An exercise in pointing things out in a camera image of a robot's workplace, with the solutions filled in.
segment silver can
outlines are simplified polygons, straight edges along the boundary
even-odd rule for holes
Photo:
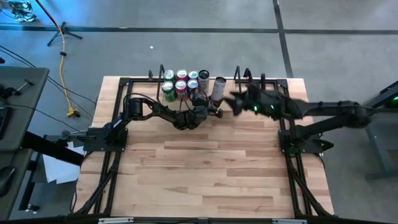
[[[202,70],[198,74],[199,89],[207,94],[209,91],[210,74],[206,70]]]
[[[179,100],[188,98],[187,83],[184,80],[179,80],[175,83],[175,92]]]
[[[198,71],[193,70],[193,71],[189,72],[188,77],[190,79],[196,79],[197,80],[198,79]]]
[[[183,80],[183,81],[188,81],[188,73],[185,69],[180,69],[177,71],[177,81],[178,80]]]
[[[188,96],[190,98],[195,98],[197,97],[198,94],[198,80],[191,79],[188,81]]]
[[[214,81],[213,92],[211,93],[211,102],[215,107],[219,107],[224,97],[224,90],[226,86],[226,79],[217,77]]]

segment red soda can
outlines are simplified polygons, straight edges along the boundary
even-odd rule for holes
[[[175,83],[175,92],[179,100],[188,98],[187,83],[184,80],[179,80]]]
[[[189,80],[188,73],[185,69],[180,69],[177,71],[177,80],[184,80],[187,82]]]

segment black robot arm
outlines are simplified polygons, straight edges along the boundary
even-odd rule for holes
[[[143,115],[143,104],[148,105],[151,113]],[[104,139],[115,139],[120,130],[124,129],[130,121],[146,121],[153,116],[158,116],[179,130],[195,129],[206,120],[208,110],[205,106],[196,106],[191,110],[176,112],[167,106],[148,98],[131,98],[124,105],[124,111],[112,122],[104,126]]]
[[[263,114],[274,120],[302,119],[304,116],[338,116],[343,122],[339,122],[336,126],[362,128],[369,124],[369,115],[375,112],[373,108],[366,108],[352,101],[308,103],[292,99],[276,90],[260,90],[255,85],[249,85],[245,92],[231,92],[231,94],[235,99],[224,98],[224,100],[232,107],[235,116],[242,110]]]
[[[277,119],[302,119],[304,116],[333,116],[332,118],[308,126],[295,125],[289,129],[289,142],[296,144],[314,134],[333,129],[349,127],[363,128],[371,122],[370,116],[376,112],[352,101],[308,103],[292,99],[276,90],[260,90],[256,85],[249,85],[242,93],[231,93],[232,98],[224,100],[232,107],[234,115],[243,110]]]

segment white paper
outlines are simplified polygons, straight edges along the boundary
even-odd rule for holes
[[[73,142],[68,142],[68,149],[75,151],[79,154],[84,154],[83,146],[73,147]],[[80,167],[63,162],[50,156],[43,155],[45,175],[47,182],[56,180],[57,184],[62,184],[69,181],[77,180],[80,173]]]

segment green soda can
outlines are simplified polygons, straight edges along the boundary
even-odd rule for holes
[[[162,90],[166,101],[173,102],[175,100],[174,84],[172,82],[164,82],[162,85]]]
[[[166,70],[163,74],[164,81],[169,81],[175,83],[177,81],[177,77],[175,76],[173,70]]]

